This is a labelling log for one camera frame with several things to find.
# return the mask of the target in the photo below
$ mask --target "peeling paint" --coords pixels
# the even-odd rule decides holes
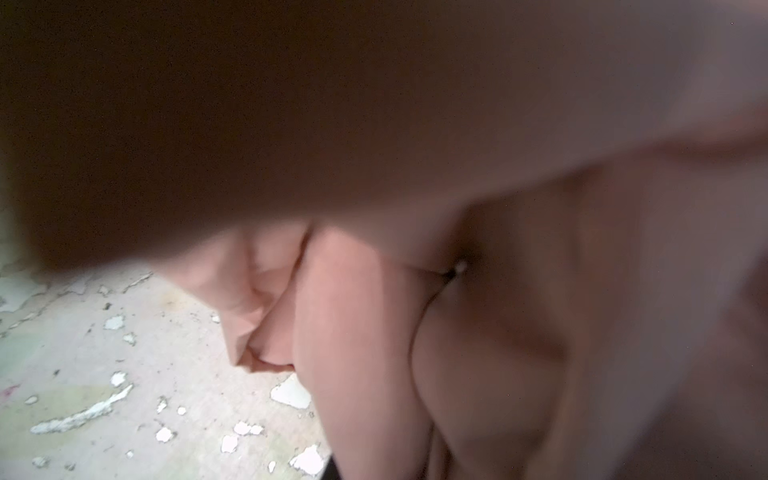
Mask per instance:
[[[64,293],[76,293],[83,295],[88,288],[88,281],[93,276],[93,272],[86,272],[76,276],[65,288]]]
[[[172,432],[168,427],[163,427],[154,434],[154,437],[160,443],[168,443],[175,436],[176,432]]]
[[[112,386],[120,386],[125,383],[127,377],[128,374],[126,372],[115,372],[109,379],[109,383],[112,384]]]
[[[74,415],[70,415],[63,419],[52,419],[47,422],[38,423],[30,428],[29,432],[36,435],[43,433],[62,433],[82,427],[93,419],[111,413],[112,404],[124,399],[133,388],[133,384],[130,384],[103,402],[97,402],[82,412],[75,413]]]
[[[221,453],[234,453],[237,450],[237,437],[225,435],[221,439]]]
[[[288,465],[308,475],[317,475],[325,466],[323,457],[317,453],[317,446],[318,445],[312,445],[311,447],[305,448],[303,452],[290,459]]]
[[[0,312],[15,312],[27,300],[48,291],[48,286],[35,282],[26,270],[0,277]]]
[[[264,427],[256,424],[248,425],[245,422],[238,422],[233,430],[238,435],[261,435],[261,432],[264,431]]]
[[[32,459],[32,464],[37,468],[47,468],[50,462],[51,459],[48,457],[34,457]]]
[[[133,282],[129,283],[125,288],[123,288],[123,293],[126,293],[128,290],[132,289],[136,285],[141,285],[142,283],[146,282],[152,277],[152,275],[153,275],[152,272],[148,272],[138,277],[138,279],[134,280]]]
[[[157,399],[157,413],[162,412],[168,407],[168,399],[164,396],[161,396],[159,399]]]
[[[125,335],[123,335],[123,341],[130,346],[136,346],[136,334],[133,332],[126,333]]]
[[[104,329],[105,330],[119,330],[121,328],[125,327],[125,316],[124,315],[115,315],[111,316],[108,319],[104,321]]]
[[[299,382],[296,373],[291,373],[285,382],[273,388],[270,392],[270,398],[295,409],[308,409],[312,402],[312,396]]]

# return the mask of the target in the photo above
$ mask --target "concrete floor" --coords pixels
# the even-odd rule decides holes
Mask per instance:
[[[329,456],[312,405],[270,398],[289,375],[230,366],[214,312],[146,267],[46,280],[15,272],[7,243],[0,263],[0,480],[298,479],[312,477],[299,467],[314,472]],[[108,319],[119,325],[116,316],[124,326],[105,329]],[[126,378],[112,386],[116,372]],[[290,382],[280,392],[303,407],[306,393]],[[109,408],[67,432],[31,432]],[[263,432],[238,435],[238,422]],[[158,441],[163,434],[172,438]],[[222,452],[225,437],[230,449],[237,440],[234,452]]]

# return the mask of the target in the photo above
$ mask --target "white paint chip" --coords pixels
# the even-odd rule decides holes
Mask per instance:
[[[48,286],[35,282],[30,271],[0,277],[0,312],[15,312],[27,300],[48,291]]]
[[[133,332],[126,333],[125,335],[123,335],[123,341],[130,346],[136,346],[136,334]]]
[[[32,464],[37,468],[46,468],[48,467],[48,463],[51,462],[51,459],[48,457],[34,457],[32,459]]]
[[[136,285],[140,285],[147,280],[149,280],[152,277],[152,272],[145,273],[144,275],[138,277],[138,279],[134,280],[133,282],[130,282],[128,286],[123,288],[123,293],[126,293],[128,290],[132,289]]]
[[[125,316],[123,315],[111,316],[104,322],[105,330],[119,330],[124,326],[125,326]]]
[[[315,476],[323,470],[325,462],[323,457],[317,453],[317,445],[307,447],[303,452],[290,459],[288,465],[294,467],[296,470]]]
[[[157,399],[157,413],[162,412],[168,408],[168,399],[164,396],[161,396],[159,399]]]
[[[93,419],[111,413],[112,404],[127,397],[128,393],[133,388],[133,384],[130,384],[103,402],[97,402],[82,412],[75,413],[74,415],[70,415],[64,419],[52,419],[48,420],[47,422],[38,423],[29,429],[29,432],[36,435],[43,433],[63,433],[82,427]]]
[[[235,450],[237,450],[237,437],[225,435],[221,439],[221,453],[234,453]]]
[[[109,379],[109,383],[112,386],[120,386],[125,383],[125,379],[128,377],[126,372],[115,372],[112,374],[112,378]]]
[[[270,398],[295,409],[308,409],[312,402],[312,396],[299,383],[299,377],[296,376],[296,373],[291,373],[285,382],[273,388],[270,392]]]
[[[261,432],[264,431],[264,427],[261,425],[248,425],[245,422],[238,422],[233,430],[238,435],[261,435]]]
[[[163,427],[154,434],[154,437],[160,443],[168,443],[175,436],[176,432],[172,432],[168,427]]]

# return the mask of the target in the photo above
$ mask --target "dirty floor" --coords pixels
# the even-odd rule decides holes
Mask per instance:
[[[0,238],[0,480],[319,477],[295,376],[227,362],[215,312],[145,266],[45,279]]]

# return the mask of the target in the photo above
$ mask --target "paint flake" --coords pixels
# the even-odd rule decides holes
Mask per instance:
[[[112,386],[120,386],[125,383],[125,379],[128,377],[126,372],[115,372],[112,374],[112,378],[109,379],[109,383]]]
[[[37,468],[47,468],[50,462],[51,459],[48,457],[34,457],[32,459],[32,464]]]
[[[261,432],[264,431],[264,427],[257,424],[248,425],[245,422],[238,422],[233,430],[238,435],[261,435]]]
[[[123,335],[123,341],[130,346],[136,346],[136,334],[133,332],[126,333],[125,335]]]
[[[270,392],[270,398],[295,409],[308,409],[312,402],[312,396],[299,382],[296,373],[291,373],[285,382],[273,388]]]
[[[154,437],[160,443],[168,443],[175,436],[176,432],[172,432],[168,427],[163,427],[154,434]]]
[[[148,273],[145,273],[144,275],[138,277],[138,279],[134,280],[133,282],[129,283],[128,286],[123,288],[123,293],[126,293],[128,290],[132,289],[136,285],[141,285],[142,283],[146,282],[147,280],[149,280],[152,277],[152,275],[153,275],[152,272],[148,272]]]
[[[125,326],[125,316],[115,315],[104,321],[105,330],[119,330]]]
[[[111,413],[112,404],[124,399],[133,388],[133,384],[130,384],[120,392],[115,393],[113,396],[102,402],[95,403],[90,408],[83,410],[82,412],[75,413],[74,415],[70,415],[69,417],[63,419],[52,419],[48,420],[47,422],[38,423],[37,425],[30,428],[29,432],[36,435],[43,433],[62,433],[82,427],[93,419]]]
[[[308,475],[317,475],[325,466],[323,457],[317,453],[317,446],[318,445],[312,445],[311,447],[307,447],[303,452],[290,459],[288,465]]]
[[[157,413],[162,412],[168,408],[168,399],[164,396],[161,396],[159,399],[157,399]]]
[[[237,437],[225,435],[221,439],[221,453],[234,453],[235,450],[237,450]]]

